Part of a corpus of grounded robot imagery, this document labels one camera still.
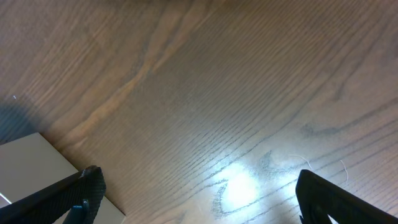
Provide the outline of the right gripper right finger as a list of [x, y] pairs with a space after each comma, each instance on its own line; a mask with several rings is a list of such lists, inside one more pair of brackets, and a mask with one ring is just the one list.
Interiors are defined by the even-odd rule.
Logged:
[[300, 171], [295, 187], [303, 224], [397, 224], [397, 218], [361, 200], [310, 170]]

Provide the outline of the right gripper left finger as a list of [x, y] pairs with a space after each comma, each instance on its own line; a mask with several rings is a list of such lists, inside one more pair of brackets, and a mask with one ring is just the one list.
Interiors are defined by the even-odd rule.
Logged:
[[66, 215], [64, 223], [92, 224], [106, 192], [103, 173], [89, 166], [32, 195], [1, 209], [1, 224], [52, 224]]

